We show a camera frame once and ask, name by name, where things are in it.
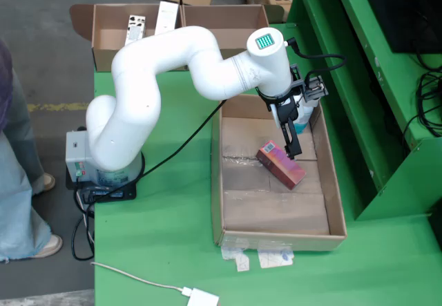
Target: black cable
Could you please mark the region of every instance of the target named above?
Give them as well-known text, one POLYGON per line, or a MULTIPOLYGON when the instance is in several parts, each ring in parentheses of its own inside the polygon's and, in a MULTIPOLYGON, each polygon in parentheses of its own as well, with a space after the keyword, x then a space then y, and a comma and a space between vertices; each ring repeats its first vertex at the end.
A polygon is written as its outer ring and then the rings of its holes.
POLYGON ((72 254, 73 257, 76 260, 80 260, 80 261, 87 261, 92 259, 95 256, 95 246, 94 244, 90 241, 89 238, 89 217, 92 217, 92 213, 90 212, 90 209, 92 208, 92 206, 99 201, 102 201, 103 199, 107 198, 108 196, 110 196, 111 194, 118 192, 120 190, 122 190, 123 188, 127 187, 130 184, 135 184, 137 183, 139 180, 141 180, 143 177, 146 177, 149 173, 154 172, 154 170, 158 169, 160 166, 162 166, 164 163, 168 162, 170 159, 172 159, 173 157, 175 157, 200 131, 201 129, 207 124, 207 122, 216 114, 217 111, 220 110, 220 108, 224 105, 224 103, 226 102, 226 100, 223 100, 220 102, 220 104, 217 105, 217 107, 215 108, 214 111, 212 111, 212 113, 203 121, 203 123, 196 129, 196 131, 194 133, 192 133, 192 135, 174 152, 172 153, 170 156, 168 156, 166 159, 162 160, 160 163, 156 164, 153 168, 149 169, 147 172, 142 173, 144 171, 144 167, 145 167, 145 159, 144 156, 142 155, 142 169, 140 171, 140 174, 138 175, 137 178, 135 178, 133 181, 123 185, 122 187, 118 187, 115 190, 112 190, 111 192, 108 192, 104 195, 101 196, 97 196, 95 197, 94 201, 91 202, 88 206, 88 208, 85 210, 84 214, 86 215, 86 237, 89 241, 89 247, 90 250, 92 251, 92 256, 88 257, 88 258, 78 258, 77 255, 75 254, 75 246, 74 246, 74 240, 75 240, 75 234, 77 233, 78 230, 78 226, 81 223, 81 220, 83 220, 83 216, 81 216, 80 220, 78 221, 78 223, 75 225, 74 231, 73 231, 73 236, 71 239, 71 243, 70 243, 70 248, 72 249, 72 254))
POLYGON ((419 52, 419 49, 417 48, 417 46, 415 46, 415 49, 416 49, 416 57, 417 57, 419 63, 421 64, 421 66, 422 66, 424 69, 427 69, 428 71, 436 71, 436 72, 437 72, 437 71, 442 71, 442 66, 439 66, 439 67, 434 68, 434 67, 431 67, 431 66, 429 66, 428 64, 426 64, 426 63, 423 61, 423 58, 422 58, 421 53, 419 52))
POLYGON ((78 208, 79 211, 81 211, 83 214, 86 214, 86 211, 84 209, 82 209, 82 207, 78 203, 77 192, 78 192, 78 178, 77 178, 77 182, 75 183, 75 186, 74 186, 74 193, 73 193, 74 203, 75 203, 75 206, 78 208))
POLYGON ((149 169, 147 172, 143 173, 141 176, 139 176, 138 178, 135 178, 132 182, 129 182, 128 184, 125 184, 122 187, 116 188, 115 190, 106 193, 104 195, 98 196, 95 198, 95 201, 93 203, 99 202, 100 200, 107 198, 108 196, 110 196, 111 194, 118 192, 119 190, 123 189, 124 187, 126 187, 129 184, 135 184, 136 182, 138 182, 139 180, 141 180, 142 178, 146 177, 149 173, 153 172, 154 170, 156 170, 157 168, 159 168, 160 166, 162 166, 164 163, 168 162, 170 159, 172 159, 173 157, 175 157, 175 155, 177 155, 196 135, 198 132, 201 131, 201 129, 207 124, 207 122, 216 114, 217 111, 220 110, 220 108, 222 107, 222 105, 226 102, 226 100, 221 101, 220 104, 218 104, 218 106, 215 108, 214 111, 212 111, 212 113, 205 119, 205 121, 200 125, 199 128, 196 129, 196 131, 179 147, 179 149, 177 149, 173 154, 171 154, 170 156, 168 156, 166 159, 162 160, 159 164, 157 164, 156 166, 154 166, 153 168, 149 169))
POLYGON ((75 235, 77 234, 78 227, 80 226, 82 220, 83 220, 83 216, 81 216, 81 218, 78 220, 77 224, 74 227, 72 238, 70 239, 70 249, 72 251, 72 255, 73 255, 75 260, 78 260, 78 261, 89 261, 90 259, 92 259, 95 256, 94 254, 89 256, 89 257, 87 257, 87 258, 79 258, 77 256, 77 254, 75 253, 75 235))
POLYGON ((336 70, 337 68, 340 68, 341 66, 344 66, 347 63, 347 57, 341 54, 319 54, 319 55, 306 55, 301 53, 298 42, 296 42, 295 38, 290 38, 287 40, 288 45, 293 49, 295 54, 297 54, 299 57, 302 57, 303 59, 326 59, 326 58, 335 58, 335 59, 342 59, 342 62, 339 64, 336 64, 334 66, 330 66, 327 68, 320 68, 311 70, 307 73, 307 75, 304 78, 305 87, 309 88, 310 84, 310 76, 314 73, 323 73, 328 72, 332 70, 336 70))
POLYGON ((436 123, 433 121, 430 121, 426 116, 426 112, 423 109, 423 102, 424 100, 433 99, 435 97, 441 96, 442 88, 439 88, 439 82, 442 82, 442 73, 436 73, 434 71, 428 71, 427 73, 424 73, 418 84, 418 88, 416 91, 416 98, 417 98, 417 117, 419 119, 419 122, 424 125, 424 127, 427 128, 427 130, 433 134, 435 137, 442 137, 442 124, 436 123), (436 88, 429 89, 427 92, 424 93, 424 90, 426 88, 429 88, 430 85, 436 84, 436 88))

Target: jeans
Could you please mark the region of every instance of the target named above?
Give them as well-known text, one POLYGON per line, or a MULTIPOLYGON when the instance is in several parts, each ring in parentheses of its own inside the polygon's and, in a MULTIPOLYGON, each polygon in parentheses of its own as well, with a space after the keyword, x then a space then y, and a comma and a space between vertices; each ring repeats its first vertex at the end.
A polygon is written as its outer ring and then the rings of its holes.
POLYGON ((28 106, 14 73, 8 123, 0 131, 0 261, 28 258, 50 239, 50 227, 32 208, 44 189, 28 106))

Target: green table surface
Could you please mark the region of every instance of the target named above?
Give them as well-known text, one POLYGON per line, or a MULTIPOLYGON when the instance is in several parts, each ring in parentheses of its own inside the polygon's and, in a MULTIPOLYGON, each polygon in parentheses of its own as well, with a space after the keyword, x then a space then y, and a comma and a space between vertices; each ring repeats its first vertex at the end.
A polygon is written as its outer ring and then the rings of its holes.
MULTIPOLYGON (((276 27, 302 36, 300 26, 276 27)), ((300 40, 301 48, 307 42, 300 40)), ((147 169, 174 152, 217 104, 196 93, 189 72, 157 80, 162 112, 143 148, 147 169)), ((95 73, 95 94, 113 93, 111 74, 95 73)), ((241 273, 234 261, 223 260, 212 238, 207 125, 178 156, 138 183, 135 200, 97 205, 95 261, 158 283, 209 291, 224 306, 440 305, 442 253, 427 219, 354 221, 358 183, 340 142, 341 123, 330 118, 334 106, 324 101, 323 108, 348 228, 348 239, 337 250, 295 253, 293 266, 273 269, 261 269, 256 251, 247 250, 251 268, 241 273)), ((95 302, 185 306, 188 299, 96 268, 95 302)))

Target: small product box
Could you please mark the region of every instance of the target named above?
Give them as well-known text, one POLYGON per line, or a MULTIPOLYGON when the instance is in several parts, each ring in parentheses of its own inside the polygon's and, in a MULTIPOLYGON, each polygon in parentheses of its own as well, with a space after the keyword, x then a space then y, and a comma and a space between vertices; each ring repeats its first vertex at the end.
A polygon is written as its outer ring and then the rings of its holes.
POLYGON ((289 190, 305 177, 305 170, 290 160, 285 152, 271 140, 260 148, 256 158, 289 190))
POLYGON ((124 45, 129 45, 134 41, 144 37, 144 29, 146 28, 146 17, 131 15, 129 16, 129 24, 127 27, 126 41, 124 45))
POLYGON ((175 30, 179 5, 171 2, 160 2, 155 35, 175 30))

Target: white robotic arm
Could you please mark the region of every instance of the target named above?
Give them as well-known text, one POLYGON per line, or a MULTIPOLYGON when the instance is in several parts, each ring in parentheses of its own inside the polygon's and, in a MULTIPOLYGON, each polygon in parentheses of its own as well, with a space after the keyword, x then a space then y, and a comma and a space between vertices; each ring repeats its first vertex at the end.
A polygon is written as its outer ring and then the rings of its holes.
POLYGON ((267 97, 290 90, 292 76, 282 34, 261 28, 247 50, 223 60, 213 34, 189 26, 123 47, 112 62, 116 98, 96 97, 86 113, 92 157, 99 168, 117 171, 140 152, 160 116, 155 76, 187 65, 202 96, 224 100, 258 87, 267 97))

